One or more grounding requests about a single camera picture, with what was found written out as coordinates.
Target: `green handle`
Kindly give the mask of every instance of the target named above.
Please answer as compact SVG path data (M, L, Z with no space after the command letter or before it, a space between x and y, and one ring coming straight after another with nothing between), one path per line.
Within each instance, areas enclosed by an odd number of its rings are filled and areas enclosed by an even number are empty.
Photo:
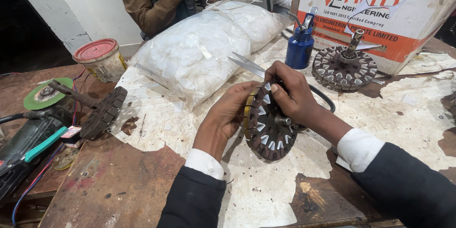
M40 145L29 150L26 153L25 161L27 163L30 162L38 154L43 152L43 150L47 149L49 146L51 146L51 144L53 144L55 141L57 141L64 133L66 133L67 130L68 130L68 128L66 128L65 126L60 128L57 132L54 132L54 134L51 135L49 138L47 138L44 142L40 143Z

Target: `oil can spout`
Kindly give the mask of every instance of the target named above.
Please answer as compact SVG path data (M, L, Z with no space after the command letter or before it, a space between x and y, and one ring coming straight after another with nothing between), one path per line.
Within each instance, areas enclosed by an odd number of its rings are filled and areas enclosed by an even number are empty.
M301 22L299 21L299 18L296 15L294 15L293 13L291 13L289 11L287 12L287 14L288 14L288 16L293 18L296 21L296 23L298 23L298 27L299 27L300 31L304 30L304 27L302 26Z

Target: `white shirt cuff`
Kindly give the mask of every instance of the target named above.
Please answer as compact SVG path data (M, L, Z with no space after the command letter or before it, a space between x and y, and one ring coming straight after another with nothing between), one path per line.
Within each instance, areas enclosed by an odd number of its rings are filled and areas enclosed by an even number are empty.
M217 180L223 180L222 165L213 156L202 150L191 149L184 166L210 175Z
M353 128L337 145L336 163L354 173L364 172L384 144L372 134Z

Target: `person's left hand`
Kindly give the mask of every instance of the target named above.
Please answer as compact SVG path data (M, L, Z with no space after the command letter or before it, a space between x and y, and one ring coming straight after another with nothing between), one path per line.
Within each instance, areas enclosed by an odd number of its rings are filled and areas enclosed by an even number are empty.
M202 150L217 161L222 159L228 139L238 130L248 96L259 82L231 86L212 106L198 128L193 148Z

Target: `hand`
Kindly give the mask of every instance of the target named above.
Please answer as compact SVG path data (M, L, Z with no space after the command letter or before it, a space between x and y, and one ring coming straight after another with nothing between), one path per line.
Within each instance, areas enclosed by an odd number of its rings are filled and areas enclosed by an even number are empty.
M305 76L280 61L275 61L265 72L265 81L279 77L288 93L277 84L271 85L274 100L282 112L295 123L309 126L315 121L321 106L316 103Z
M193 148L210 154L220 162L228 139L243 120L247 98L258 84L244 82L231 86L212 106L199 126Z
M292 122L307 126L337 146L352 129L328 109L321 107L312 95L305 76L280 61L275 61L265 72L265 81L281 79L288 93L277 84L271 85L272 96L283 114Z

